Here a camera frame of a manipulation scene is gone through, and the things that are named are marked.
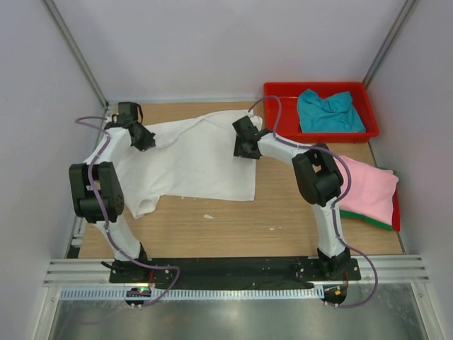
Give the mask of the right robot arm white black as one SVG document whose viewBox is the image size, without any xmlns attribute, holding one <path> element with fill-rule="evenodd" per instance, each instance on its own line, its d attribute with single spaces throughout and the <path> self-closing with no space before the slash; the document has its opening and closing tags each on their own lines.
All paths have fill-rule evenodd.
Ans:
<svg viewBox="0 0 453 340">
<path fill-rule="evenodd" d="M 236 133 L 235 157 L 270 157 L 293 168 L 299 192 L 314 212 L 319 272 L 327 280 L 337 279 L 350 261 L 350 250 L 343 239 L 338 207 L 344 180 L 333 153 L 324 144 L 299 144 L 271 130 L 259 130 L 247 115 L 232 126 Z"/>
</svg>

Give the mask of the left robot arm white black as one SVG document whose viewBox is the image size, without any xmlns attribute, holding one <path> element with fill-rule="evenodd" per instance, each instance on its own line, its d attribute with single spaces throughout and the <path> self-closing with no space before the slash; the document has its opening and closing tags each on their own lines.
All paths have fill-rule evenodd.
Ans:
<svg viewBox="0 0 453 340">
<path fill-rule="evenodd" d="M 125 198 L 115 167 L 126 152 L 146 152 L 156 146 L 155 134 L 146 129 L 142 107 L 134 102 L 120 102 L 118 112 L 104 118 L 105 127 L 92 125 L 82 117 L 76 123 L 103 133 L 101 143 L 83 163 L 69 167 L 69 182 L 76 216 L 95 225 L 114 251 L 113 269 L 125 268 L 135 283 L 143 283 L 153 266 L 124 216 Z"/>
</svg>

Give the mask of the white t shirt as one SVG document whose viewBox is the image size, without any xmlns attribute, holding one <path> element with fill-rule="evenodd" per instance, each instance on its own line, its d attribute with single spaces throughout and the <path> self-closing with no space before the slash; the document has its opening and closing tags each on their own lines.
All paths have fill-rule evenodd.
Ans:
<svg viewBox="0 0 453 340">
<path fill-rule="evenodd" d="M 145 152 L 128 147 L 119 153 L 115 167 L 133 218 L 154 212 L 162 196 L 254 200 L 256 162 L 234 156 L 232 125 L 245 116 L 262 127 L 262 118 L 246 110 L 148 125 L 155 147 Z"/>
</svg>

